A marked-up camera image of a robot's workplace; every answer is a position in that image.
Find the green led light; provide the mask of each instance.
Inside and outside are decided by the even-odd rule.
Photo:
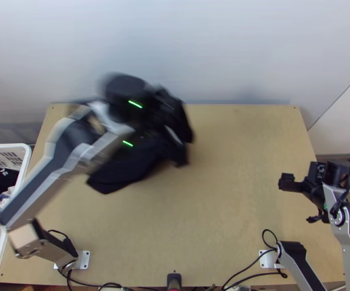
[[[122,142],[128,146],[133,146],[131,143],[128,143],[127,141],[122,141]]]
[[[128,101],[130,104],[133,104],[134,106],[137,106],[138,108],[142,108],[142,106],[140,105],[140,104],[138,104],[138,103],[135,103],[135,102],[133,102],[133,101],[131,101],[131,100],[129,100]]]

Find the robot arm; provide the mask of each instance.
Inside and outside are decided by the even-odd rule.
[[[350,162],[311,162],[308,176],[303,182],[295,182],[292,174],[283,173],[279,188],[283,191],[302,192],[318,207],[319,215],[310,217],[307,221],[321,219],[324,223],[330,223],[333,234],[342,246],[346,287],[350,290],[350,201],[346,199],[350,193]],[[305,261],[305,249],[300,243],[277,242],[276,249],[272,261],[280,262],[291,271],[300,290],[325,290]]]
[[[105,88],[106,100],[81,105],[52,129],[44,157],[28,175],[21,191],[0,213],[16,257],[53,261],[60,272],[88,266],[88,251],[78,253],[42,229],[37,213],[73,175],[91,174],[134,133],[154,132],[174,148],[174,161],[186,164],[185,143],[192,142],[183,103],[143,80],[117,75]]]
[[[132,127],[106,118],[108,106],[93,101],[61,119],[46,142],[44,157],[1,212],[0,222],[8,229],[18,258],[48,259],[63,272],[74,267],[79,254],[72,242],[43,230],[35,217],[73,175],[94,171],[134,133]]]

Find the white plastic basket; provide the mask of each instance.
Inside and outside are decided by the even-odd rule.
[[[0,167],[9,168],[19,171],[16,186],[11,194],[15,196],[17,191],[22,186],[25,174],[28,168],[29,159],[31,158],[32,150],[26,144],[0,144]],[[5,227],[0,226],[0,265],[2,255],[7,242],[7,232]]]

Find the wooden table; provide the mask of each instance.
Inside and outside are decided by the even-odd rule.
[[[188,105],[196,142],[190,164],[163,165],[151,177],[103,195],[81,175],[38,216],[45,229],[66,233],[77,249],[91,251],[88,270],[73,277],[88,283],[165,286],[176,270],[184,286],[221,286],[265,248],[261,232],[300,241],[324,282],[344,279],[340,245],[329,225],[309,224],[316,207],[301,194],[283,192],[282,172],[302,180],[315,160],[298,107],[285,105]],[[66,105],[51,105],[30,168],[42,156],[52,126]],[[267,272],[257,264],[238,279]],[[16,259],[6,247],[0,282],[64,285],[53,263]],[[291,284],[272,275],[249,285]]]

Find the wire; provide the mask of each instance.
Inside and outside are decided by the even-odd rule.
[[[276,249],[275,247],[272,247],[271,245],[269,245],[269,244],[265,241],[264,235],[265,235],[266,232],[270,232],[270,233],[274,236],[274,238],[276,239],[276,242],[278,241],[276,235],[275,235],[271,230],[269,230],[269,229],[264,229],[264,231],[262,232],[262,239],[263,239],[263,242],[265,243],[265,245],[268,246],[268,247],[270,248],[270,250],[267,250],[266,252],[264,252],[264,253],[262,253],[261,255],[259,255],[258,258],[257,258],[253,263],[251,263],[249,266],[247,266],[245,269],[242,269],[241,271],[239,271],[239,272],[235,273],[234,275],[232,275],[232,276],[225,282],[225,284],[223,284],[223,286],[222,286],[222,288],[221,288],[222,291],[226,291],[226,290],[228,290],[228,289],[230,289],[230,288],[233,288],[234,286],[237,286],[237,285],[241,284],[242,282],[245,282],[245,281],[247,281],[247,280],[249,280],[249,279],[252,279],[252,278],[255,278],[255,277],[260,277],[260,276],[266,276],[266,275],[280,275],[280,276],[283,277],[284,279],[285,279],[285,278],[288,278],[288,275],[287,275],[287,274],[281,272],[280,269],[277,269],[277,272],[259,273],[259,274],[251,275],[251,276],[249,276],[249,277],[246,277],[246,278],[244,278],[244,279],[242,279],[242,280],[239,280],[239,281],[237,281],[237,282],[231,284],[229,287],[226,287],[226,285],[227,285],[234,277],[236,277],[236,276],[238,276],[239,274],[243,273],[244,271],[248,270],[248,269],[249,269],[250,267],[252,267],[256,262],[258,262],[262,256],[264,256],[265,254],[267,254],[267,253],[269,253],[269,252],[277,251],[277,249]]]
[[[264,230],[263,230],[263,233],[261,234],[261,236],[262,236],[262,238],[263,238],[263,242],[264,242],[265,245],[268,246],[269,248],[274,249],[275,251],[277,251],[277,249],[276,249],[274,246],[269,245],[269,244],[265,241],[264,235],[265,235],[266,232],[270,232],[270,233],[274,236],[274,238],[275,238],[275,240],[276,240],[276,243],[277,243],[277,237],[276,237],[276,235],[273,233],[273,231],[271,231],[271,230],[269,230],[269,229],[267,229],[267,228],[264,229]]]
[[[78,280],[75,280],[73,278],[71,278],[71,273],[72,273],[73,270],[69,270],[67,275],[64,275],[59,269],[58,269],[58,272],[60,273],[60,275],[62,275],[64,278],[67,279],[67,287],[68,287],[68,290],[71,291],[72,288],[71,288],[71,285],[70,285],[70,281],[71,282],[74,282],[76,284],[79,284],[79,285],[82,285],[82,286],[87,286],[87,287],[97,287],[99,288],[98,291],[102,290],[102,288],[104,287],[111,287],[111,288],[122,288],[122,286],[118,283],[113,283],[113,282],[108,282],[108,283],[105,283],[103,285],[96,285],[96,284],[87,284],[87,283],[83,283],[83,282],[80,282]]]
[[[65,236],[65,238],[69,240],[68,235],[67,235],[67,234],[65,234],[65,233],[63,233],[63,232],[61,232],[61,231],[54,230],[54,229],[50,229],[50,230],[48,230],[48,232],[56,232],[56,233],[59,233],[59,234],[61,234],[61,235],[64,235],[64,236]]]

